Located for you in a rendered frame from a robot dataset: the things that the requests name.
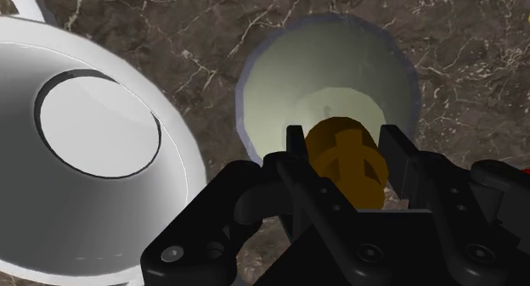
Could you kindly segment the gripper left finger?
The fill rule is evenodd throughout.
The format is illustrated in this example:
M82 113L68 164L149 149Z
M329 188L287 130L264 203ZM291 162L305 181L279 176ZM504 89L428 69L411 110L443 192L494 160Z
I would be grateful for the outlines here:
M144 286L232 286L240 249L272 216L291 246L256 286L387 286L381 246L358 236L362 209L310 165L307 134L289 126L286 150L228 163L144 250Z

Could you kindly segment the grey cup with pale inside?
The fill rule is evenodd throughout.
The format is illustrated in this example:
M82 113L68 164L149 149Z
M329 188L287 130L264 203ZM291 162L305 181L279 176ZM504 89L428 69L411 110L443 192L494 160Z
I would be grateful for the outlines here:
M332 116L413 137L421 108L414 64L385 29L353 14L310 14L273 32L247 57L235 89L236 129L250 159L285 149Z

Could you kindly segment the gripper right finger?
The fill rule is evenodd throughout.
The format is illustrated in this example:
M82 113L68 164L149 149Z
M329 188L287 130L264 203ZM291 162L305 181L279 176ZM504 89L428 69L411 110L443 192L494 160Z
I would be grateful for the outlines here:
M381 127L379 150L398 197L433 214L460 286L530 286L530 174L499 160L460 168L395 125Z

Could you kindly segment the brown cylindrical object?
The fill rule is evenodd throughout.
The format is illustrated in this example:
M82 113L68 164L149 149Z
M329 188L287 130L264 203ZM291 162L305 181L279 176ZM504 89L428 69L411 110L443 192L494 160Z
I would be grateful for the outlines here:
M308 161L357 209L380 210L389 171L362 123L348 117L320 121L305 137Z

